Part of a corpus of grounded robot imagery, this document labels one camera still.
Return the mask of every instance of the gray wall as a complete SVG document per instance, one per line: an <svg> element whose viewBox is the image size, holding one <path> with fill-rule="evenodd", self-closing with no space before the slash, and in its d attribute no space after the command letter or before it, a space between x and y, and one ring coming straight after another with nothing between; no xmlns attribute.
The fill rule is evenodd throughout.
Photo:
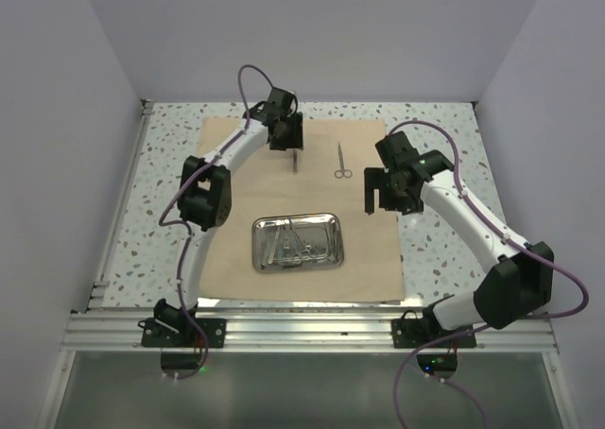
<svg viewBox="0 0 605 429"><path fill-rule="evenodd" d="M306 99L471 101L535 0L91 2L141 97L233 100L249 62Z"/></svg>
<svg viewBox="0 0 605 429"><path fill-rule="evenodd" d="M33 427L140 104L88 0L0 0L0 427Z"/></svg>
<svg viewBox="0 0 605 429"><path fill-rule="evenodd" d="M605 421L603 18L603 0L538 0L478 117L511 223L551 244L589 286L587 310L554 322L586 428ZM574 286L557 276L552 309L578 301Z"/></svg>

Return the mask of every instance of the stainless steel tray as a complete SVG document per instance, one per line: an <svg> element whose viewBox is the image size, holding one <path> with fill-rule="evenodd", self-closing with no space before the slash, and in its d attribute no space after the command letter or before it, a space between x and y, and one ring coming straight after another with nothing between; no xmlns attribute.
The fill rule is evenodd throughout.
<svg viewBox="0 0 605 429"><path fill-rule="evenodd" d="M335 268L343 261L340 222L333 214L274 216L252 224L252 263L261 273Z"/></svg>

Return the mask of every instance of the black bracket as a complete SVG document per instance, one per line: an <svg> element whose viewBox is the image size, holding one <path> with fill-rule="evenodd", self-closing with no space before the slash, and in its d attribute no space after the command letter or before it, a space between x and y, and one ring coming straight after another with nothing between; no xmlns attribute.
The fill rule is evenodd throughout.
<svg viewBox="0 0 605 429"><path fill-rule="evenodd" d="M422 317L406 317L409 313L417 316L414 311L405 311L403 316L394 318L390 322L390 334L395 349L416 349L435 339L473 330L472 325L463 326L452 331L443 330L434 319L434 316L432 316L432 306L423 309ZM472 349L476 347L475 335L461 336L458 338L457 345L459 349ZM445 341L434 348L448 347L450 347L450 342Z"/></svg>
<svg viewBox="0 0 605 429"><path fill-rule="evenodd" d="M251 118L268 128L270 150L304 147L303 115L291 110L293 103L298 107L298 100L293 93L273 87L267 101L261 101L251 108Z"/></svg>
<svg viewBox="0 0 605 429"><path fill-rule="evenodd" d="M367 167L364 171L365 212L374 212L374 191L378 190L381 209L404 215L420 213L423 184L435 174L454 166L438 150L419 154L407 136L398 132L376 143L384 168Z"/></svg>
<svg viewBox="0 0 605 429"><path fill-rule="evenodd" d="M195 309L191 311L198 326L208 337L208 348L221 349L225 343L227 320L224 318L197 318ZM143 329L141 346L155 348L199 347L198 331L189 323L181 309L170 306L164 299L153 309L153 317L141 320Z"/></svg>
<svg viewBox="0 0 605 429"><path fill-rule="evenodd" d="M203 158L190 156L182 166L181 186L206 164ZM201 188L201 182L210 182L210 188ZM203 231L222 226L231 212L231 171L225 166L211 165L196 178L177 206L181 218L201 226Z"/></svg>

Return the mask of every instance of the purple cable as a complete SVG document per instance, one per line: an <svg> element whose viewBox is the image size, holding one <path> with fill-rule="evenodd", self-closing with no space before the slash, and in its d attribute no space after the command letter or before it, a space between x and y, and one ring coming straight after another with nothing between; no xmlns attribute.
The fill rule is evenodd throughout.
<svg viewBox="0 0 605 429"><path fill-rule="evenodd" d="M166 208L162 211L162 214L160 215L160 219L158 220L158 224L162 227L184 226L187 229L187 238L185 239L184 244L182 245L181 255L179 256L179 261L177 263L177 294L179 295L179 302L181 304L182 313L184 314L184 316L187 319L187 321L189 322L189 324L198 332L198 335L204 341L203 354L202 354L201 360L199 361L196 368L183 375L180 375L175 372L175 375L173 377L176 378L177 380L187 379L189 377L196 375L199 372L199 370L204 366L204 364L206 363L206 359L208 358L208 336L206 335L206 333L204 333L204 331L201 329L201 327L196 323L196 320L187 311L187 307L186 307L185 301L184 301L184 296L182 294L182 266L183 266L187 251L189 250L189 244L191 243L191 239L193 238L193 235L194 235L193 229L191 228L189 223L187 223L186 221L183 221L181 219L174 219L171 221L166 221L166 218L168 217L168 214L170 213L170 211L172 210L174 205L177 203L177 201L181 198L181 196L187 190L187 188L189 188L193 184L193 182L195 182L198 179L198 177L206 169L208 169L210 166L212 166L214 163L216 163L218 161L218 159L223 154L225 154L227 152L227 150L233 144L235 144L235 142L239 138L241 138L241 136L244 134L244 130L248 129L248 127L250 125L250 120L251 120L251 113L250 113L250 108L248 106L248 100L246 98L246 95L244 94L244 88L242 86L242 72L246 68L251 68L252 70L256 70L263 77L265 77L269 86L271 86L271 88L273 87L273 83L271 82L271 80L269 79L267 74L265 72L263 72L260 68L254 66L254 65L250 65L250 64L245 64L240 67L239 71L237 72L237 86L239 88L239 94L242 97L242 102L244 103L244 108L246 110L246 123L244 124L244 128L239 130L233 136L233 138L231 138L227 143L225 143L225 145L220 148L218 153L215 155L215 157L212 158L212 160L210 160L210 162L208 162L207 164L202 166L200 169L198 169L196 172L194 172L191 175L191 177L189 177L189 179L187 179L185 181L185 183L181 186L181 188L179 188L179 191L177 192L177 194L172 199L170 199L170 202L168 202L168 205L166 205Z"/></svg>
<svg viewBox="0 0 605 429"><path fill-rule="evenodd" d="M397 129L400 129L401 127L404 127L406 125L423 125L425 127L430 127L432 129L437 130L439 133L441 133L443 136L445 136L445 138L447 139L447 141L450 143L450 146L452 147L452 151L454 152L454 182L456 184L456 187L458 189L458 192L461 195L464 195L464 189L462 188L462 182L460 181L460 174L459 174L459 155L458 155L458 147L456 146L456 143L454 142L454 138L442 127L435 125L431 122L426 122L424 120L408 120L405 122L402 122L398 125L396 125L395 127L393 127L390 131L389 131L389 135L393 134ZM559 313L554 313L554 314L542 314L542 315L533 315L533 316L529 316L528 318L560 318L560 317L568 317L568 316L573 316L574 314L579 313L580 311L582 311L587 305L588 305L588 300L589 300L589 295L588 295L588 289L586 288L586 286L584 285L584 283L573 273L571 273L570 271L566 270L565 268L556 265L555 263L548 261L547 259L540 257L539 255L529 251L528 249L526 249L525 247L513 242L512 240L510 240L503 232L501 232L491 221L490 219L485 216L480 210L479 208L471 201L471 199L468 196L462 196L462 199L464 200L464 202L467 204L467 206L471 209L471 211L493 232L495 233L498 237L500 237L503 241L505 241L507 244L509 244L510 246L512 246L513 248L519 250L520 252L522 252L523 254L525 254L526 256L534 259L535 261L540 262L541 264L545 265L545 266L549 266L550 268L552 268L555 271L558 271L559 273L561 273L563 276L565 276L566 278L568 278L569 280L571 280L575 285L578 286L581 294L582 294L582 301L581 303L576 306L573 309L567 310L567 311L562 311ZM423 346L415 349L412 353L410 353L406 359L403 361L403 363L400 365L400 367L397 369L397 373L395 375L395 381L393 383L393 402L395 403L395 411L397 413L397 418L399 419L399 422L401 423L401 425L404 428L407 428L406 425L406 421L404 420L404 417L401 413L401 409L399 408L399 402L397 399L397 388L399 385L399 380L401 378L401 374L404 371L404 368L406 367L407 363L409 363L409 361L416 356L420 351L424 350L424 349L428 349L430 347L434 347L436 345L442 344L443 342L448 342L448 341L452 341L455 339L458 339L460 337L464 337L466 335L472 335L474 333L478 333L478 332L482 332L483 330L486 330L487 328L489 328L488 325L483 325L479 328L475 328L473 330L470 330L468 332L461 332L461 333L456 333L453 335L449 335L449 336L445 336L442 337L440 339L436 339L434 341L428 342L426 344L424 344ZM488 420L487 420L487 416L485 414L485 411L483 410L483 408L481 407L478 399L467 389L463 388L462 386L455 384L453 382L450 381L445 381L445 383L455 389L457 389L458 391L462 392L463 394L465 394L469 399L471 399L471 401L473 401L475 403L475 405L477 406L477 408L479 409L479 412L481 412L481 418L483 419L483 426L487 427L488 425Z"/></svg>

